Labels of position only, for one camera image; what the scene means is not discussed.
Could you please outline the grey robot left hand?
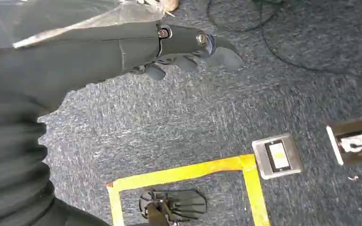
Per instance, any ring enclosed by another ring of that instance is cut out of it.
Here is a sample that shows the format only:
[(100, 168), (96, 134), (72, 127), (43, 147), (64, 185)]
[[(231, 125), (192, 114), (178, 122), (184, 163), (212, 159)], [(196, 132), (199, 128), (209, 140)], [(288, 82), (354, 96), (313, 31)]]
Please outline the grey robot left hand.
[(160, 21), (76, 29), (18, 48), (0, 49), (0, 126), (34, 121), (65, 95), (124, 75), (162, 75), (158, 65), (193, 70), (200, 58), (231, 70), (243, 61), (225, 38)]

